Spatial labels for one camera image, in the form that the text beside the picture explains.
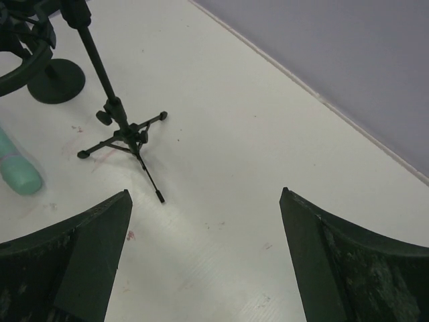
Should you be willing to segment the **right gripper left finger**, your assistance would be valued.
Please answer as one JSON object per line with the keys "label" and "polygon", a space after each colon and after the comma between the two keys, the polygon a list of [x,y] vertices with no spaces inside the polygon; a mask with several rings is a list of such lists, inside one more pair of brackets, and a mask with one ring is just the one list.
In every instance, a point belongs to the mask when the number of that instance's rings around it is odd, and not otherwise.
{"label": "right gripper left finger", "polygon": [[104,321],[133,202],[124,190],[1,244],[2,321]]}

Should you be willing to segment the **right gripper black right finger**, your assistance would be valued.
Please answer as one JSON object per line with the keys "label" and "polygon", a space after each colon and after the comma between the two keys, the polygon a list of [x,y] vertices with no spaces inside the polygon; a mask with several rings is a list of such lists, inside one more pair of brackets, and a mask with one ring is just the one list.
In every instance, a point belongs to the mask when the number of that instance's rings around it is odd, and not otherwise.
{"label": "right gripper black right finger", "polygon": [[307,321],[427,321],[428,248],[380,235],[284,188],[284,231]]}

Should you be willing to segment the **teal microphone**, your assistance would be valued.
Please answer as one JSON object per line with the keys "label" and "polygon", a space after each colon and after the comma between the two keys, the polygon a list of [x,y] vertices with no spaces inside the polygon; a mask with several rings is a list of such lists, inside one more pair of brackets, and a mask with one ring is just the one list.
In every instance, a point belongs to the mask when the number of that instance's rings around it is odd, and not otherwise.
{"label": "teal microphone", "polygon": [[42,187],[42,177],[1,129],[1,178],[19,195],[32,195]]}

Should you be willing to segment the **black round-base mic stand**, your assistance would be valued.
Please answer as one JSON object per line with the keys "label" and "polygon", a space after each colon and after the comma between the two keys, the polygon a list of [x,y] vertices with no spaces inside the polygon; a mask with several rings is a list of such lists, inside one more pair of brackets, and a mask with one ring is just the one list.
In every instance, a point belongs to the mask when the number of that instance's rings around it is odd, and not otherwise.
{"label": "black round-base mic stand", "polygon": [[75,98],[84,88],[86,77],[79,65],[67,59],[52,59],[27,84],[30,95],[41,103],[60,104]]}

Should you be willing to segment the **black tripod mic stand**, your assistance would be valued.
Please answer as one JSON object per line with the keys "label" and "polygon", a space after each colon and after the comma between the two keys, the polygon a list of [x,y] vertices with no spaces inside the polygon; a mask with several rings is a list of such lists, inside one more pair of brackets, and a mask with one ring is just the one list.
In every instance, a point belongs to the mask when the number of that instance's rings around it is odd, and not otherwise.
{"label": "black tripod mic stand", "polygon": [[123,104],[111,86],[97,47],[90,34],[91,13],[86,1],[2,1],[1,2],[1,51],[20,57],[19,67],[1,77],[1,95],[8,95],[39,76],[50,65],[52,51],[56,46],[56,34],[49,16],[60,11],[67,24],[79,33],[80,39],[93,64],[96,74],[107,96],[103,110],[96,114],[104,125],[116,123],[119,129],[113,136],[99,144],[81,150],[77,156],[88,158],[93,152],[108,146],[134,155],[139,162],[141,147],[148,141],[151,124],[163,121],[168,114],[162,111],[158,116],[141,124],[129,123]]}

